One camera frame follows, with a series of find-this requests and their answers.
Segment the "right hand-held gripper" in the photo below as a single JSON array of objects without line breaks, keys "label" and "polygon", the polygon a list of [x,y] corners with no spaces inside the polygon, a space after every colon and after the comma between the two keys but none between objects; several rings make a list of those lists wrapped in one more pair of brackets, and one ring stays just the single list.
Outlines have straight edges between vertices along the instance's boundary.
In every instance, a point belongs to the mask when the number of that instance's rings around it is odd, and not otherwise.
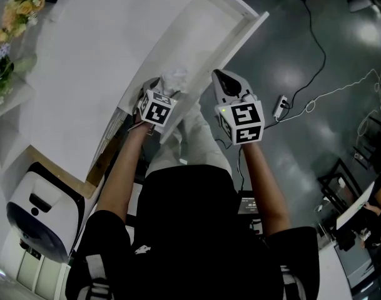
[{"label": "right hand-held gripper", "polygon": [[257,142],[265,127],[262,103],[252,93],[248,81],[221,69],[211,73],[220,127],[234,145]]}]

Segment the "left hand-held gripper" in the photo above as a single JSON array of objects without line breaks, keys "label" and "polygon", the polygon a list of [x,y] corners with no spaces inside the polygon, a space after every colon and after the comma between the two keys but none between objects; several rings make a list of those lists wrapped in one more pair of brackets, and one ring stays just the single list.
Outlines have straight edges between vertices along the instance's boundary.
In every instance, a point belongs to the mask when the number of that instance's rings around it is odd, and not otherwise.
[{"label": "left hand-held gripper", "polygon": [[156,126],[164,128],[171,116],[177,100],[163,93],[163,78],[154,77],[144,82],[136,94],[136,102],[133,106],[133,127],[149,123],[152,129]]}]

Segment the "white plastic bag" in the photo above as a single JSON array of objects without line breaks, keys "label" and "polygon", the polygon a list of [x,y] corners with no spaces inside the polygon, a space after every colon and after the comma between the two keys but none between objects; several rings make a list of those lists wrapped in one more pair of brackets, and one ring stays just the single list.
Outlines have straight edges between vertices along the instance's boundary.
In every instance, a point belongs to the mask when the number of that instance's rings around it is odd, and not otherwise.
[{"label": "white plastic bag", "polygon": [[161,74],[162,93],[171,97],[174,93],[185,93],[187,90],[188,71],[183,68],[165,71]]}]

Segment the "person's right forearm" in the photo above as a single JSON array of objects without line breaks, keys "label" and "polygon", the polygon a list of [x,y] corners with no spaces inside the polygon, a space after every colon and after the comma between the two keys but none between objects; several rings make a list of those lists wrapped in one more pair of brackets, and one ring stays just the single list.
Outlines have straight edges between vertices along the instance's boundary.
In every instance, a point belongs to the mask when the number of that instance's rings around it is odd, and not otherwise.
[{"label": "person's right forearm", "polygon": [[266,236],[286,231],[292,227],[286,199],[256,142],[241,146],[258,213]]}]

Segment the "person's left forearm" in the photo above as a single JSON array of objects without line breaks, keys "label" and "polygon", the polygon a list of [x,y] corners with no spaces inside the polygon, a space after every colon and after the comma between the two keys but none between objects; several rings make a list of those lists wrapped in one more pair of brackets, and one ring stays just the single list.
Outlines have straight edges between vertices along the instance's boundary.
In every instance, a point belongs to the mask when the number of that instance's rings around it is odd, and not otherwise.
[{"label": "person's left forearm", "polygon": [[109,211],[126,220],[141,147],[150,129],[151,124],[143,122],[128,132],[100,194],[97,211]]}]

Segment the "person's light trousers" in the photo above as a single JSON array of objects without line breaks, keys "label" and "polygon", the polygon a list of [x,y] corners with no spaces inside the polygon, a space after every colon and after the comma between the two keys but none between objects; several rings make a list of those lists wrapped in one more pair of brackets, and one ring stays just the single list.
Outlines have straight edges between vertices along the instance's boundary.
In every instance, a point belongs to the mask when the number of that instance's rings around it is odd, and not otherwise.
[{"label": "person's light trousers", "polygon": [[164,144],[152,158],[146,175],[166,168],[180,166],[182,145],[186,145],[188,166],[209,165],[232,174],[230,163],[213,138],[210,125],[201,113],[200,103],[189,110]]}]

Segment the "white power strip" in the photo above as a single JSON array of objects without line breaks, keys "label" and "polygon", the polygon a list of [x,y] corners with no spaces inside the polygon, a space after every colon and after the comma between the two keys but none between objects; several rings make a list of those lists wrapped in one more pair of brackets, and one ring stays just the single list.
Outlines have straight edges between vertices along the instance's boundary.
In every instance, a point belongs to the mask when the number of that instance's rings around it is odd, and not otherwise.
[{"label": "white power strip", "polygon": [[276,105],[275,110],[273,112],[273,117],[275,119],[280,119],[283,110],[286,108],[288,108],[287,97],[284,95],[281,95],[278,99],[277,105]]}]

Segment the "white desk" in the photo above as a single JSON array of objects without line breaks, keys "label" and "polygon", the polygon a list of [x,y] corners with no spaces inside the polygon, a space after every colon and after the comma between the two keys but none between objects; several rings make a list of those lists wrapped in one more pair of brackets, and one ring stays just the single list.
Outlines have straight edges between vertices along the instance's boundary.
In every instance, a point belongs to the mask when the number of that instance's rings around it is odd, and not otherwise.
[{"label": "white desk", "polygon": [[32,99],[11,116],[40,158],[72,188],[86,176],[130,82],[170,24],[192,0],[59,0],[41,26]]}]

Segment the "black display unit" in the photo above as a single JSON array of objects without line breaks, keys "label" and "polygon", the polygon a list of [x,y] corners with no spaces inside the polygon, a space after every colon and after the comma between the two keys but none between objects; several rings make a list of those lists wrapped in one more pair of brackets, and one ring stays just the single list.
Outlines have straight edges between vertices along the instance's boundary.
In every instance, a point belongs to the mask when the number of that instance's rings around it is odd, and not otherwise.
[{"label": "black display unit", "polygon": [[253,191],[239,191],[240,203],[238,214],[258,214]]}]

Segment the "person's black T-shirt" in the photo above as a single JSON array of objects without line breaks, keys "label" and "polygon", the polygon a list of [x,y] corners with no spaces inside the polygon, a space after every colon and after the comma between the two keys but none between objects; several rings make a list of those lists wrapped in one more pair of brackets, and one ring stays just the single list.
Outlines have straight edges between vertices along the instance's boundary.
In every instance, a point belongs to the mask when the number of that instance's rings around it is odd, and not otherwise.
[{"label": "person's black T-shirt", "polygon": [[67,300],[91,285],[101,258],[115,300],[317,300],[316,232],[300,227],[259,239],[238,220],[227,171],[179,166],[151,173],[135,233],[109,211],[89,217],[66,283]]}]

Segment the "pale green vase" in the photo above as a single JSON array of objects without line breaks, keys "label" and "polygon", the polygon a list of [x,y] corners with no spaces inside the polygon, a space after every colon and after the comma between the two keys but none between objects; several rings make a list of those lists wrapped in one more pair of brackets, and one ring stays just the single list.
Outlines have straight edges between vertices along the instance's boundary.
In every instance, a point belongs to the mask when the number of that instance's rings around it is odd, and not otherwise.
[{"label": "pale green vase", "polygon": [[13,73],[19,76],[25,76],[27,73],[30,73],[35,67],[38,61],[36,53],[31,53],[22,57],[19,57],[14,61]]}]

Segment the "white appliance with black top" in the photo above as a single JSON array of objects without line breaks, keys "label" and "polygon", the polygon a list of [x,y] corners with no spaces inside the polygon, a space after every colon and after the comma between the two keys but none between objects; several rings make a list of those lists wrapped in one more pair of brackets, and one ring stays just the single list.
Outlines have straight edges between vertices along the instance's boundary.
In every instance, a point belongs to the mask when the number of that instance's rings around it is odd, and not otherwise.
[{"label": "white appliance with black top", "polygon": [[83,223],[84,197],[34,162],[6,211],[24,244],[57,263],[69,261]]}]

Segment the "orange flower bouquet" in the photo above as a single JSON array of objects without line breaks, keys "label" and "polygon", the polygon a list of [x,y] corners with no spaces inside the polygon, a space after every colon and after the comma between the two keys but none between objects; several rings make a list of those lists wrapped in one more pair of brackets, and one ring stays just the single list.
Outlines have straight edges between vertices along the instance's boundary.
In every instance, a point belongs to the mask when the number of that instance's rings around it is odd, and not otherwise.
[{"label": "orange flower bouquet", "polygon": [[4,7],[0,27],[0,45],[10,43],[24,33],[29,26],[38,23],[46,0],[9,0]]}]

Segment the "white table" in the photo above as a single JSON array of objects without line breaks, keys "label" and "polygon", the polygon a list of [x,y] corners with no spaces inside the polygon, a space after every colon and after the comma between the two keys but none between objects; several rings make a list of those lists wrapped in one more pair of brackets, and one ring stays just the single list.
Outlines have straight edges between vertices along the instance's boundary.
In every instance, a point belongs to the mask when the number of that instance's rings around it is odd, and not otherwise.
[{"label": "white table", "polygon": [[345,225],[357,212],[363,208],[363,205],[369,200],[375,182],[373,181],[370,186],[364,190],[363,194],[343,213],[336,221],[336,230],[338,231],[343,225]]}]

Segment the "black metal frame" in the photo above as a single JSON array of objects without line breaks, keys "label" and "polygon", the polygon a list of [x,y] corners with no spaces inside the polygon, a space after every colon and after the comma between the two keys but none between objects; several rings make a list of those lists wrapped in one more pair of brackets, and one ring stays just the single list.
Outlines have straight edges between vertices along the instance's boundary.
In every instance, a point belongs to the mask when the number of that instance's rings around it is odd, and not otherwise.
[{"label": "black metal frame", "polygon": [[345,212],[362,194],[357,180],[346,164],[338,159],[330,172],[318,178],[321,192],[340,213]]}]

